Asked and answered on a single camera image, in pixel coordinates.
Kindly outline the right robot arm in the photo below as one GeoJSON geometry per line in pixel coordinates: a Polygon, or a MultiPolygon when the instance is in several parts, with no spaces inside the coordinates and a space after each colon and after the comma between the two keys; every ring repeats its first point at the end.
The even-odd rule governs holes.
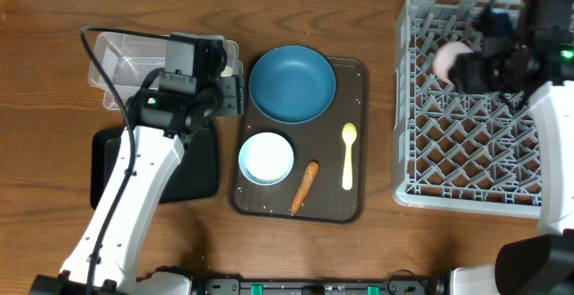
{"type": "Polygon", "coordinates": [[[481,51],[443,45],[438,78],[461,93],[523,92],[538,137],[543,203],[537,236],[507,244],[492,265],[457,268],[448,294],[573,292],[573,0],[523,0],[517,25],[487,6],[481,51]]]}

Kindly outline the dark blue plate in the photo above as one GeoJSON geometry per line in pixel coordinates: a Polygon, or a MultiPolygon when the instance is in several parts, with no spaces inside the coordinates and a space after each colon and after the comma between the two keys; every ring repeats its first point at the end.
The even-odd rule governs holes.
{"type": "Polygon", "coordinates": [[[323,114],[336,93],[335,71],[316,50],[283,46],[262,55],[248,80],[255,107],[273,121],[296,125],[323,114]]]}

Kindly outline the yellow plastic spoon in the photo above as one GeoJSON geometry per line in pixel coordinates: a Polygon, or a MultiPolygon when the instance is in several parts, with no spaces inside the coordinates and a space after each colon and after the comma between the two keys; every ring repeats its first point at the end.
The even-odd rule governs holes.
{"type": "Polygon", "coordinates": [[[342,130],[342,139],[344,141],[344,168],[342,175],[342,188],[346,191],[352,189],[352,145],[357,138],[357,130],[353,123],[346,123],[342,130]]]}

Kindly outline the pink white cup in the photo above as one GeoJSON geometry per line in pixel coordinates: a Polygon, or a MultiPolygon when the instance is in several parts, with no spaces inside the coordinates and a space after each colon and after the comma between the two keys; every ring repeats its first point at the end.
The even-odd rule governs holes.
{"type": "Polygon", "coordinates": [[[448,72],[454,66],[457,56],[466,53],[473,53],[473,50],[462,42],[454,41],[444,44],[434,57],[432,63],[434,73],[442,82],[452,84],[448,78],[448,72]]]}

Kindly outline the orange carrot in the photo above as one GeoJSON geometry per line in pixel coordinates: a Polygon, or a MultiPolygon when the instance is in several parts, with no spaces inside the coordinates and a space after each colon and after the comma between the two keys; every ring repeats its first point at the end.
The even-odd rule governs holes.
{"type": "Polygon", "coordinates": [[[302,204],[309,193],[309,190],[312,188],[315,178],[317,177],[318,170],[319,164],[317,161],[311,161],[305,168],[300,185],[291,203],[291,216],[295,216],[302,207],[302,204]]]}

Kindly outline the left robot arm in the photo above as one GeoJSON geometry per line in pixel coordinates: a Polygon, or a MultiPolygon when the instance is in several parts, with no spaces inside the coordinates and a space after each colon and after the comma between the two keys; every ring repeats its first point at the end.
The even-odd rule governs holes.
{"type": "Polygon", "coordinates": [[[191,276],[169,267],[138,280],[142,247],[187,144],[211,115],[245,111],[241,75],[199,80],[160,75],[127,102],[117,159],[91,222],[56,277],[37,275],[32,294],[190,294],[191,276]]]}

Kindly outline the light blue rice bowl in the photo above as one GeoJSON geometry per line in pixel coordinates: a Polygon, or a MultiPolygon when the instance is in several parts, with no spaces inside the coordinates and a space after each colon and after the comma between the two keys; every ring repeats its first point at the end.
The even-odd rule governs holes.
{"type": "Polygon", "coordinates": [[[240,147],[238,163],[251,183],[271,186],[284,180],[294,164],[294,150],[282,135],[262,132],[249,137],[240,147]]]}

